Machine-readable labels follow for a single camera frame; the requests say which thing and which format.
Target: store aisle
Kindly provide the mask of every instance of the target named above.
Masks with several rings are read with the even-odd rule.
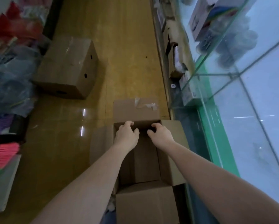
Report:
[[[91,133],[112,123],[115,99],[156,96],[169,119],[149,0],[64,0],[60,34],[93,39],[97,82],[86,100],[40,96],[0,223],[29,223],[88,167]]]

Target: hand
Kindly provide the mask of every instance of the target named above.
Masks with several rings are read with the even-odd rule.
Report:
[[[160,123],[153,123],[152,127],[156,128],[156,133],[152,130],[148,130],[147,133],[157,148],[165,150],[168,145],[175,142],[171,132]]]
[[[126,121],[124,125],[119,127],[115,136],[114,145],[121,149],[125,149],[127,153],[134,149],[138,142],[139,130],[136,128],[133,132],[131,129],[133,124],[134,122],[132,121]]]

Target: packing tape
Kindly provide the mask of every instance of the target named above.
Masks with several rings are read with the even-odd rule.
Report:
[[[145,105],[138,106],[139,100],[140,100],[139,97],[136,97],[136,98],[135,98],[134,106],[135,106],[136,108],[143,108],[144,106],[146,106],[146,107],[148,107],[148,108],[152,108],[153,111],[156,111],[156,110],[158,109],[156,103],[151,103],[151,104],[145,104]]]

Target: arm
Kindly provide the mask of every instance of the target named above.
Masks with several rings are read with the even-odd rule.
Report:
[[[127,121],[117,131],[114,145],[48,203],[32,224],[98,224],[105,212],[125,156],[137,144],[139,131]]]
[[[160,123],[148,135],[167,153],[220,223],[279,223],[279,204],[243,179],[176,143]]]

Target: forearm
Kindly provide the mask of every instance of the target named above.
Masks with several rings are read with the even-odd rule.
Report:
[[[164,150],[220,223],[279,223],[279,204],[248,182],[177,143]]]
[[[48,203],[32,223],[98,224],[125,156],[126,150],[111,147]]]

